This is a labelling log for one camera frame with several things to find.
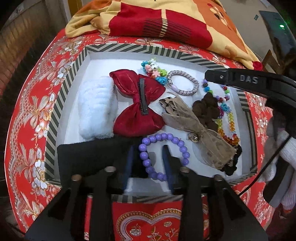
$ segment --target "gray braided hair tie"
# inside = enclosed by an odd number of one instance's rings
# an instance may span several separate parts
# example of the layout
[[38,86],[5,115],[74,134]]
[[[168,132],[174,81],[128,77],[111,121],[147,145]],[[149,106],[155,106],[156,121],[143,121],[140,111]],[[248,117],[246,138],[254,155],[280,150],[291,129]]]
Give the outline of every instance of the gray braided hair tie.
[[[175,86],[172,82],[173,75],[181,75],[181,76],[187,78],[188,80],[190,80],[194,84],[194,88],[191,91],[179,90],[177,88],[177,86]],[[200,84],[198,83],[198,81],[195,78],[193,78],[191,75],[187,74],[186,72],[180,71],[180,70],[173,70],[173,71],[169,72],[167,78],[168,78],[168,85],[171,87],[171,89],[173,91],[175,91],[179,95],[185,95],[185,96],[194,95],[197,92],[198,87],[200,86]]]

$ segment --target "gold ribbon bow print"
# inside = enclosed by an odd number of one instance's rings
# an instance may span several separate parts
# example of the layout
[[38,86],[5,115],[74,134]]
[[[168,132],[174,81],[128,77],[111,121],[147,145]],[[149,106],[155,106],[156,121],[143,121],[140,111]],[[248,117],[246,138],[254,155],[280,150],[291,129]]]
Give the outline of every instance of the gold ribbon bow print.
[[188,105],[177,95],[159,100],[165,109],[162,113],[165,124],[188,132],[192,141],[199,140],[203,158],[207,164],[221,169],[235,155],[235,149],[229,145],[217,132],[205,128]]

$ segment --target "purple beaded bracelet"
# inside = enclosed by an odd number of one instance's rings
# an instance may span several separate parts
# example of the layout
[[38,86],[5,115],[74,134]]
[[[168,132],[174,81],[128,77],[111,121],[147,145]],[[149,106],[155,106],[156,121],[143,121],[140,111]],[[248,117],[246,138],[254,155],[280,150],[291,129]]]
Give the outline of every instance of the purple beaded bracelet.
[[181,160],[181,163],[183,166],[188,165],[190,157],[189,152],[187,152],[187,147],[184,146],[185,142],[182,140],[179,140],[178,137],[174,137],[171,133],[161,133],[161,134],[155,134],[155,136],[149,136],[149,138],[144,137],[142,139],[142,144],[139,145],[140,158],[143,160],[143,166],[146,167],[146,172],[148,173],[148,177],[159,180],[159,181],[166,181],[167,176],[163,174],[162,172],[157,173],[154,170],[154,167],[151,166],[151,161],[149,159],[148,153],[147,153],[147,146],[150,145],[150,143],[156,143],[157,141],[163,141],[163,140],[169,140],[172,141],[172,143],[176,144],[180,148],[180,152],[182,152],[183,159]]

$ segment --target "metal bolt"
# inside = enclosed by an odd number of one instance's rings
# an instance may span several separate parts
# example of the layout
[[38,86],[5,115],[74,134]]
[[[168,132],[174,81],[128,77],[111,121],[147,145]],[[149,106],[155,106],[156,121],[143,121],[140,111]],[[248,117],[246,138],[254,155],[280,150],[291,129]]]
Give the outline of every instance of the metal bolt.
[[76,182],[80,181],[81,178],[82,178],[82,176],[79,175],[79,174],[74,174],[74,175],[71,177],[72,181],[76,181]]
[[221,175],[217,174],[217,175],[214,176],[214,180],[215,181],[222,181],[223,177]]
[[116,171],[116,167],[105,167],[105,172],[115,172]]
[[190,169],[188,167],[180,167],[181,172],[189,172]]

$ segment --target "orange and red blanket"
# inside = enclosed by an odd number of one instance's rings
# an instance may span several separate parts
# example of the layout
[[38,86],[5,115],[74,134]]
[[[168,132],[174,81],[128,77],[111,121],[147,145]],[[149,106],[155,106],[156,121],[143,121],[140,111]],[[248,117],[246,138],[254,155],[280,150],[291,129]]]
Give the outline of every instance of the orange and red blanket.
[[262,69],[219,0],[94,0],[72,17],[65,31],[69,38],[95,31],[168,38],[216,52],[248,69]]

